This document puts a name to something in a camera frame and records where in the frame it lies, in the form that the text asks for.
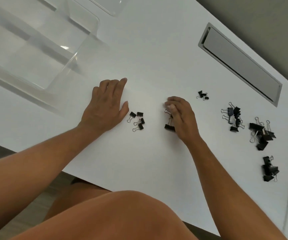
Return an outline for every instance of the person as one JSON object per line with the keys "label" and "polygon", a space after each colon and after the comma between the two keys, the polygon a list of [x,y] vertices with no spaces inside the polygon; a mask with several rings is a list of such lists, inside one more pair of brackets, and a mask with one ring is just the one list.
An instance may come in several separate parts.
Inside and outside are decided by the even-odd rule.
{"label": "person", "polygon": [[[120,109],[126,78],[94,87],[81,122],[19,153],[0,159],[0,229],[21,212],[62,169],[128,114]],[[285,240],[281,231],[222,167],[198,132],[190,104],[165,102],[178,137],[189,149],[217,229],[225,240]],[[164,203],[140,192],[110,192],[87,183],[63,191],[45,220],[12,238],[22,239],[197,239]]]}

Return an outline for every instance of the desk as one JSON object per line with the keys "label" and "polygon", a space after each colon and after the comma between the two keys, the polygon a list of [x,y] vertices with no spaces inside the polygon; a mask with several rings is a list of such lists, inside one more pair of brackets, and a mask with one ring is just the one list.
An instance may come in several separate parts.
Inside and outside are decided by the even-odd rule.
{"label": "desk", "polygon": [[[91,90],[104,79],[128,78],[122,102],[144,112],[142,131],[121,124],[87,147],[64,171],[103,188],[137,190],[161,200],[188,223],[218,234],[193,160],[178,137],[164,129],[163,102],[181,96],[190,102],[202,138],[228,173],[282,229],[288,202],[288,81],[195,0],[129,0],[112,17],[89,0],[77,0],[100,20],[101,45],[77,53],[81,74],[70,71],[63,116],[0,87],[0,145],[21,151],[77,125]],[[207,23],[234,42],[283,85],[273,106],[198,47]],[[210,100],[196,100],[199,90]],[[250,131],[229,131],[221,109],[232,102],[244,124],[270,120],[277,139],[264,151],[249,142]],[[262,157],[274,155],[278,182],[262,180]]]}

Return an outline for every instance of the white table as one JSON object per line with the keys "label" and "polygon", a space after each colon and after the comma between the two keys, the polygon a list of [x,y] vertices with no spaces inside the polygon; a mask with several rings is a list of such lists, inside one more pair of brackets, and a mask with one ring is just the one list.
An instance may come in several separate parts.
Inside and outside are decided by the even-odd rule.
{"label": "white table", "polygon": [[[203,139],[234,178],[282,229],[288,201],[288,81],[195,0],[129,0],[112,17],[89,0],[77,0],[100,20],[105,45],[77,54],[83,76],[70,80],[64,116],[51,113],[0,87],[0,145],[21,151],[74,127],[104,79],[128,77],[122,102],[144,112],[142,131],[125,120],[78,155],[64,171],[109,190],[138,190],[170,206],[186,222],[218,234],[192,158],[178,137],[164,129],[163,102],[181,96],[191,103]],[[282,85],[278,107],[198,47],[208,22],[271,73]],[[199,90],[210,100],[196,100]],[[250,131],[229,131],[220,110],[232,102],[245,124],[270,120],[277,139],[264,151],[249,142]],[[278,182],[262,180],[262,157],[274,155]]]}

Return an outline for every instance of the person's right hand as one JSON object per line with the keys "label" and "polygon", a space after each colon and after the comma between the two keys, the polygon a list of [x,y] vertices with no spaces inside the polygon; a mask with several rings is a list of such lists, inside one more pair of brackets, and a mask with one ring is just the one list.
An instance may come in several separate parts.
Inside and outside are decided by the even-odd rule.
{"label": "person's right hand", "polygon": [[165,102],[167,110],[173,116],[178,137],[186,144],[200,139],[195,114],[189,102],[181,97],[169,97]]}

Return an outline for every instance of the clear plastic container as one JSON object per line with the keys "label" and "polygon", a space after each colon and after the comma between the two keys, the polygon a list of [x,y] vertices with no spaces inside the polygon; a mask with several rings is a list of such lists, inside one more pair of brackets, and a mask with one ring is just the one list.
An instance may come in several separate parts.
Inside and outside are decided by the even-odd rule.
{"label": "clear plastic container", "polygon": [[74,0],[0,0],[0,85],[50,106],[54,83],[78,69],[83,42],[97,42],[98,18]]}

